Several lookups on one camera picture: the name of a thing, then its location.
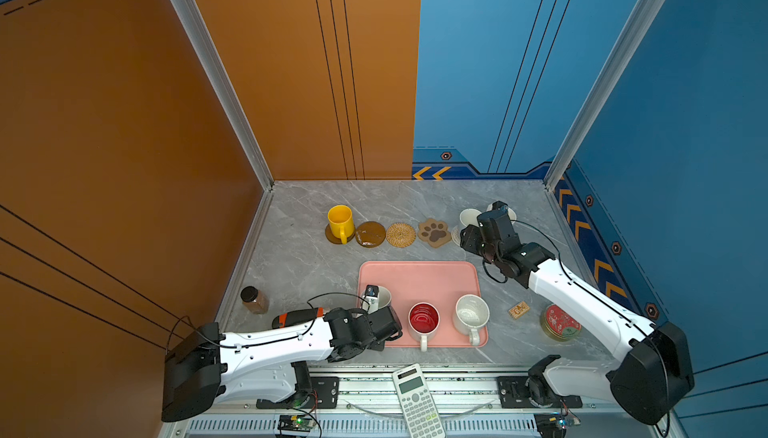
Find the mug handle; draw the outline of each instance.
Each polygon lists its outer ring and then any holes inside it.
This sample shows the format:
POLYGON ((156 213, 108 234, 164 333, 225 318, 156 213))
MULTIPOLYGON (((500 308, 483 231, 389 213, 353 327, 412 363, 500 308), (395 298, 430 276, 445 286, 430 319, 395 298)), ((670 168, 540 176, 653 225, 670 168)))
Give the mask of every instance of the mug handle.
POLYGON ((469 329, 469 344, 473 347, 480 345, 480 333, 477 328, 469 329))

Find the white cup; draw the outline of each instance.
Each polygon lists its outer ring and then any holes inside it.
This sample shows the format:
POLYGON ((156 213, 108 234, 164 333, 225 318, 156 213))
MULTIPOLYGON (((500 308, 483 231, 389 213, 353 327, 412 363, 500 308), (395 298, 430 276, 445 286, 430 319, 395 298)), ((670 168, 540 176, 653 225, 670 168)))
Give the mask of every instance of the white cup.
POLYGON ((491 311, 484 299, 474 294, 466 294, 456 301, 456 311, 453 313, 453 326, 456 330, 469 337, 473 347, 480 345, 480 329, 488 323, 491 311))
POLYGON ((440 313, 433 304, 417 303, 408 311, 408 332, 419 343, 422 351, 427 351, 427 342, 435 337, 439 326, 440 313))
POLYGON ((459 216, 458 220, 462 222, 462 226, 466 228, 470 224, 474 224, 475 226, 479 226, 478 224, 478 216, 482 213, 480 210, 475 210, 474 208, 467 208, 466 210, 463 210, 459 216))
MULTIPOLYGON (((488 207, 485 209, 486 212, 490 212, 491 210, 493 210, 493 203, 489 204, 488 207)), ((507 206, 507 215, 509 216, 509 219, 512 220, 512 222, 518 219, 518 214, 515 213, 512 210, 512 208, 510 208, 509 206, 507 206)))
POLYGON ((376 301, 376 299, 373 297, 363 297, 364 301, 362 302, 362 308, 365 311, 368 311, 369 313, 373 313, 374 311, 377 311, 380 308, 384 308, 385 306, 389 305, 389 303, 392 301, 392 294, 389 293, 389 290, 387 290, 381 285, 377 285, 377 286, 379 287, 378 301, 376 301))

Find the calculator screen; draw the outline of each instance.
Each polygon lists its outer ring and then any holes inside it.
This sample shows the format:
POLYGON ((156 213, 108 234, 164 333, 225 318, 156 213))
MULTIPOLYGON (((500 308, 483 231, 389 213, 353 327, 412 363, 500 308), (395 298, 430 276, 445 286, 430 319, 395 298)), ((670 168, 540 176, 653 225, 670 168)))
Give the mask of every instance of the calculator screen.
POLYGON ((415 390, 419 386, 423 385, 422 379, 418 376, 413 380, 408 380, 405 383, 400 383, 400 393, 408 393, 410 390, 415 390))
POLYGON ((407 372, 405 372, 405 373, 400 373, 399 375, 397 375, 397 377, 398 377, 398 379, 399 379, 399 380, 402 380, 402 379, 403 379, 403 378, 405 378, 406 376, 411 376, 411 375, 413 375, 415 372, 416 372, 416 368, 411 368, 410 370, 408 370, 408 371, 407 371, 407 372))

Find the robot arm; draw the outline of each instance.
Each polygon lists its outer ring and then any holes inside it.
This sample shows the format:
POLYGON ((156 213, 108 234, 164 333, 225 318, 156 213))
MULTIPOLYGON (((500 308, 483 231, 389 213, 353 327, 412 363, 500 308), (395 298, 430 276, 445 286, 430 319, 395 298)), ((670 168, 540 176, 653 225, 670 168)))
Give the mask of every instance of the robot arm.
POLYGON ((214 403, 256 396, 281 408, 299 406, 311 391, 305 360, 348 360, 364 350, 383 350, 386 341, 402 336, 390 307, 370 314, 336 308, 288 325, 219 334, 219 325, 208 323, 190 334, 165 357, 162 421, 186 420, 214 403))
POLYGON ((462 248, 494 264, 513 279, 551 300, 608 348, 615 360, 543 358, 529 372, 532 399, 556 404, 566 395, 612 400, 644 424, 656 424, 694 387, 683 331, 667 322, 656 327, 567 270, 552 252, 521 243, 507 214, 495 202, 462 231, 462 248))

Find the pink tray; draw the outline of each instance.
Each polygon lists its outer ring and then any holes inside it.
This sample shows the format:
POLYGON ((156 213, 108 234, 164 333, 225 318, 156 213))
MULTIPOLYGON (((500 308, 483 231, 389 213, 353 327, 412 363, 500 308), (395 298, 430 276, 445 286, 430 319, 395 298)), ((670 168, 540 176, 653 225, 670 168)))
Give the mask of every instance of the pink tray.
MULTIPOLYGON (((469 338, 453 327, 456 301, 465 294, 480 296, 475 266, 467 261, 367 261, 360 267, 357 293, 366 285, 383 286, 392 293, 392 307, 402 323, 402 337, 387 342, 388 347, 418 348, 408 332, 408 312, 425 301, 440 313, 437 334, 430 347, 470 347, 469 338)), ((480 346, 488 342, 488 329, 480 330, 480 346)))

